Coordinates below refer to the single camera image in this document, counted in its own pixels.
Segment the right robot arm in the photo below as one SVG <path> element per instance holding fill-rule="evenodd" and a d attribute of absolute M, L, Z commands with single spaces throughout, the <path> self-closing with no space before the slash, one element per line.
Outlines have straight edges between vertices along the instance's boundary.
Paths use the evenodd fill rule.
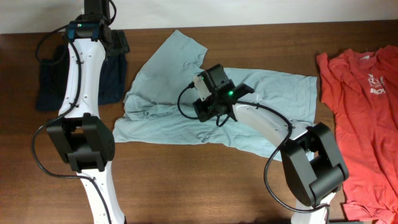
<path fill-rule="evenodd" d="M 193 77 L 189 84 L 199 98 L 193 107 L 201 122 L 227 116 L 263 135 L 281 156 L 286 183 L 296 198 L 291 223 L 329 223 L 330 203 L 349 177 L 331 129 L 289 119 L 268 106 L 250 86 L 235 85 L 217 64 Z"/>

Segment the light blue t-shirt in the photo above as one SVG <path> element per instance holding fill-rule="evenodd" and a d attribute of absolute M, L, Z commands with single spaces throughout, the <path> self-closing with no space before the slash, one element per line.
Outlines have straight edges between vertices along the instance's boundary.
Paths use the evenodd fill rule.
<path fill-rule="evenodd" d="M 265 137 L 230 119 L 195 120 L 196 90 L 185 87 L 201 72 L 206 47 L 175 30 L 137 73 L 124 99 L 125 113 L 114 125 L 116 142 L 196 145 L 220 143 L 258 156 L 275 150 Z M 268 106 L 290 119 L 312 124 L 317 107 L 317 78 L 260 69 L 226 68 L 235 85 L 245 83 Z"/>

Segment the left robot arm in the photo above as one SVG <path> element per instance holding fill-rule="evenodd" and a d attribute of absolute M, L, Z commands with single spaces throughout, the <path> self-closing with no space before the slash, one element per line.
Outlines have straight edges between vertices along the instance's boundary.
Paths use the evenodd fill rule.
<path fill-rule="evenodd" d="M 69 56 L 65 96 L 58 116 L 44 125 L 62 161 L 81 180 L 95 223 L 126 223 L 112 176 L 115 141 L 100 119 L 100 73 L 115 53 L 110 25 L 116 17 L 112 1 L 85 1 L 84 12 L 65 28 Z"/>

